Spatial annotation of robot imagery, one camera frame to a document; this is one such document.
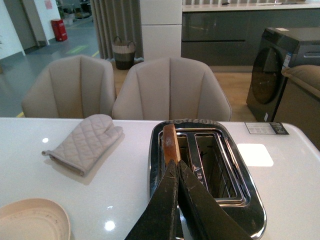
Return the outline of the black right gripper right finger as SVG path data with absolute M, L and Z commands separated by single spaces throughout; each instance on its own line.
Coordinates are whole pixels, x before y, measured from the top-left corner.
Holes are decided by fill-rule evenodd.
M 250 240 L 184 161 L 178 162 L 178 204 L 194 240 Z

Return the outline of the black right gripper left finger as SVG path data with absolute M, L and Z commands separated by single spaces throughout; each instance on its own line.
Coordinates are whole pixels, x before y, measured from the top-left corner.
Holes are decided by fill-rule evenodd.
M 174 240 L 178 205 L 178 168 L 170 160 L 146 209 L 126 236 L 127 240 Z

